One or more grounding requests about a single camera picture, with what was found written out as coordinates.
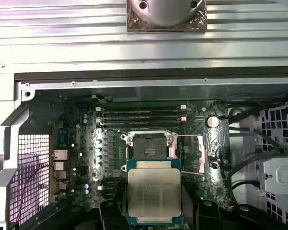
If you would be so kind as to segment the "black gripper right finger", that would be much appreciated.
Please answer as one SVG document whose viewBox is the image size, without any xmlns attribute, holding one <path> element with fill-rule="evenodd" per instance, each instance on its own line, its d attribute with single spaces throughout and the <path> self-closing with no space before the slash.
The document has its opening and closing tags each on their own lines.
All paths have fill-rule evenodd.
<svg viewBox="0 0 288 230">
<path fill-rule="evenodd" d="M 191 230 L 229 230 L 229 214 L 213 201 L 201 199 L 197 186 L 182 184 L 182 211 Z"/>
</svg>

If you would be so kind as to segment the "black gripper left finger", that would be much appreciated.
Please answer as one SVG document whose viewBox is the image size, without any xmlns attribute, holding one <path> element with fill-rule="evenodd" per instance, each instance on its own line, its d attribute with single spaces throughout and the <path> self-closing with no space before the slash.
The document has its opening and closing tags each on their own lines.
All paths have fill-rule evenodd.
<svg viewBox="0 0 288 230">
<path fill-rule="evenodd" d="M 99 215 L 103 230 L 128 230 L 126 219 L 127 186 L 116 190 L 113 199 L 106 199 L 99 204 Z"/>
</svg>

